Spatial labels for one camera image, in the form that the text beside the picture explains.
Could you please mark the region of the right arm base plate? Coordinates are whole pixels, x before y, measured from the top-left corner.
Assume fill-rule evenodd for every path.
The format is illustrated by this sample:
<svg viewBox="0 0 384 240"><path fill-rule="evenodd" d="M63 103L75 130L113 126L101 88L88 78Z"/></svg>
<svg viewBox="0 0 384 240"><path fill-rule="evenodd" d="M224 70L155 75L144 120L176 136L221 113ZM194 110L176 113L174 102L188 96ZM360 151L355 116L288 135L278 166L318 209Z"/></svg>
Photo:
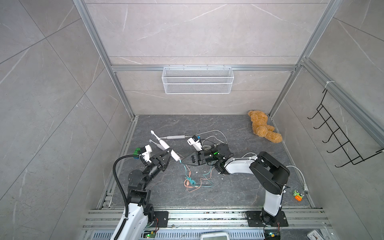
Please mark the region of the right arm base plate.
<svg viewBox="0 0 384 240"><path fill-rule="evenodd" d="M279 211L276 216L268 214L266 211L246 211L245 218L249 227L288 227L288 220L283 211Z"/></svg>

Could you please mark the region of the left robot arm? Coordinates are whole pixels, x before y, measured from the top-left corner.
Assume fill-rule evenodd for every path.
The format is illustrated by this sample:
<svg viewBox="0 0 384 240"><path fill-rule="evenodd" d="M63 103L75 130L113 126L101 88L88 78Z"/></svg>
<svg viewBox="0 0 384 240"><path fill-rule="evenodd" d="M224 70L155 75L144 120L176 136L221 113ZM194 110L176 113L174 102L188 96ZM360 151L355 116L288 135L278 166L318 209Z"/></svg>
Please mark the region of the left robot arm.
<svg viewBox="0 0 384 240"><path fill-rule="evenodd" d="M156 231L168 225L169 212L156 212L150 203L151 191L147 186L159 174L164 172L172 158L171 148L149 158L146 168L141 171L135 169L129 174L128 190L125 192L117 175L116 166L119 161L126 158L144 158L144 155L125 155L118 158L113 164L113 176L122 194L125 204L123 215L111 236L112 240L138 240L142 237L144 229L154 227Z"/></svg>

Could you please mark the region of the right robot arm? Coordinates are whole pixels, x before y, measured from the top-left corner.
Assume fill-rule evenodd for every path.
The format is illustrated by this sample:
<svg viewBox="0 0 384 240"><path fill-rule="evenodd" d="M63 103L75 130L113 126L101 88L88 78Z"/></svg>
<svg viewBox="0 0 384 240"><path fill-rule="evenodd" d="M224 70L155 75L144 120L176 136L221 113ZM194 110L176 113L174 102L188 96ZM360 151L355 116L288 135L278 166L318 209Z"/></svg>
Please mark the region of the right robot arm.
<svg viewBox="0 0 384 240"><path fill-rule="evenodd" d="M287 227L282 199L290 177L286 166L267 152L252 157L235 158L227 144L212 145L182 158L186 165L200 166L214 162L219 174L252 174L265 189L265 201L260 212L260 221L266 226Z"/></svg>

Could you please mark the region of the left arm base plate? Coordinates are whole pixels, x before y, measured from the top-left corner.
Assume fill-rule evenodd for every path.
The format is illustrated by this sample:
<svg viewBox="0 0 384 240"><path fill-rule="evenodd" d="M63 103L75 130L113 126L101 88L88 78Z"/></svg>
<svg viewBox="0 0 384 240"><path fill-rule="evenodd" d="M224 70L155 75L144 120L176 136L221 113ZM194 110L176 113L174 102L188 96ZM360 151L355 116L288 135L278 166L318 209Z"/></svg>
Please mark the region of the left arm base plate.
<svg viewBox="0 0 384 240"><path fill-rule="evenodd" d="M147 227L149 228L166 228L169 221L169 212L168 211L155 211L154 218L152 221L148 222Z"/></svg>

